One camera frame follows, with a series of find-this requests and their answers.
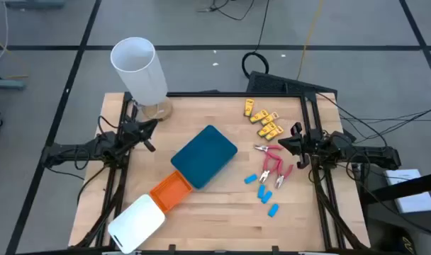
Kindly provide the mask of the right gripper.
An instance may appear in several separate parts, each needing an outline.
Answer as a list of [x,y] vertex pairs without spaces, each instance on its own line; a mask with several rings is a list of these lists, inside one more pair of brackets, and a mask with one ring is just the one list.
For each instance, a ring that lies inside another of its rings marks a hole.
[[304,169],[310,164],[309,155],[314,153],[317,142],[319,141],[319,130],[309,129],[306,134],[302,135],[302,124],[296,122],[291,128],[292,137],[282,138],[279,144],[292,155],[298,155],[299,161],[297,167]]

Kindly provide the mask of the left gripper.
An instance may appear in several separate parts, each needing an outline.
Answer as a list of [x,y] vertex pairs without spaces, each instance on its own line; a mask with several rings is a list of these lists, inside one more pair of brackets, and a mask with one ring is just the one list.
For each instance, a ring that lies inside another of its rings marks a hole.
[[150,152],[155,151],[155,147],[150,142],[150,138],[157,127],[158,120],[152,119],[145,122],[134,122],[125,124],[125,142],[129,147],[134,147],[138,143],[143,143]]

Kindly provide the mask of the pink handled pliers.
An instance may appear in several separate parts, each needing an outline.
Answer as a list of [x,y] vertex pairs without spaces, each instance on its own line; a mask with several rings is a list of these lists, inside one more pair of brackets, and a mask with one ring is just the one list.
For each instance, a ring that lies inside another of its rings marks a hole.
[[276,167],[277,179],[275,182],[275,188],[280,188],[284,180],[291,174],[292,171],[293,164],[290,164],[288,167],[284,168],[284,161],[279,161]]
[[280,145],[258,145],[258,144],[255,144],[254,148],[258,149],[260,151],[263,151],[263,152],[268,152],[270,150],[282,150],[283,149],[283,147],[281,147]]
[[[271,160],[274,162],[274,164],[272,165],[272,167],[269,167],[269,162]],[[282,158],[280,156],[272,153],[266,153],[266,157],[263,161],[263,166],[262,166],[262,174],[259,177],[259,182],[264,183],[268,175],[270,175],[275,171],[278,171],[280,163],[282,163]]]

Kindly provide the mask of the white shade table lamp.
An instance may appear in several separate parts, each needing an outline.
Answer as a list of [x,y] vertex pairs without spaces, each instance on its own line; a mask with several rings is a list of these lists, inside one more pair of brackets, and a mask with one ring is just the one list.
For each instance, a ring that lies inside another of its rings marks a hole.
[[131,37],[119,41],[111,51],[110,61],[145,118],[165,120],[171,116],[167,80],[149,40]]

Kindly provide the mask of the teal plastic bin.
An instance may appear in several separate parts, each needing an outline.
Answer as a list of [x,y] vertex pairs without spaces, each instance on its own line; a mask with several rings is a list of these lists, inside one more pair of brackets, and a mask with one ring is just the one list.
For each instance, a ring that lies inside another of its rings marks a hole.
[[202,189],[237,154],[237,147],[213,125],[206,126],[172,158],[172,165]]

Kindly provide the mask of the orange slotted plastic basket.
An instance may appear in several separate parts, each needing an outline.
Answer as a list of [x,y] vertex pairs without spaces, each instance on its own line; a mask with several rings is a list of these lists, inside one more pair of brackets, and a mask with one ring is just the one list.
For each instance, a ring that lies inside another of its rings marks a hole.
[[192,191],[191,184],[180,171],[176,170],[157,184],[150,191],[150,196],[160,210],[166,214],[180,204]]

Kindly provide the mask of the white plastic bin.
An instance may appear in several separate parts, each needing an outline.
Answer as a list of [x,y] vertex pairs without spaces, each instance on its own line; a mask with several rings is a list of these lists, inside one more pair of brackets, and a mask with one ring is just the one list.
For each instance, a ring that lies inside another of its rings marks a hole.
[[165,214],[148,194],[141,195],[108,225],[108,233],[123,254],[136,250],[165,222]]

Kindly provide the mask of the white booklet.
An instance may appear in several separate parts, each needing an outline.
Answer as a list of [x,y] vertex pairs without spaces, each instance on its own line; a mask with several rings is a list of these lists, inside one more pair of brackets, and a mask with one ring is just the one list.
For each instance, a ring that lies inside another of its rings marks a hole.
[[[385,170],[384,176],[389,186],[420,178],[418,169]],[[431,196],[428,192],[395,199],[399,213],[418,213],[431,211]]]

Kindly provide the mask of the black equipment stand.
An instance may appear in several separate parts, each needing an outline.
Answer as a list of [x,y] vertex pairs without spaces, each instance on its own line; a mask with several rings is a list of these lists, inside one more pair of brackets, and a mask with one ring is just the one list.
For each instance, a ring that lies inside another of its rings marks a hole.
[[397,198],[424,192],[431,196],[431,174],[389,186],[384,172],[385,169],[375,165],[360,166],[361,204],[366,207],[380,204],[385,212],[376,217],[379,221],[431,235],[431,211],[399,213],[395,202]]

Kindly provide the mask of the grey furniture foot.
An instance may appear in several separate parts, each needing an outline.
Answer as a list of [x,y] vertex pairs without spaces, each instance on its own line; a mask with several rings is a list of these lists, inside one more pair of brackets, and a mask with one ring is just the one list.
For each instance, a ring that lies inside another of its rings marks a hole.
[[65,0],[4,0],[10,9],[60,9]]
[[17,89],[23,90],[26,87],[23,81],[16,81],[11,79],[0,79],[0,89]]

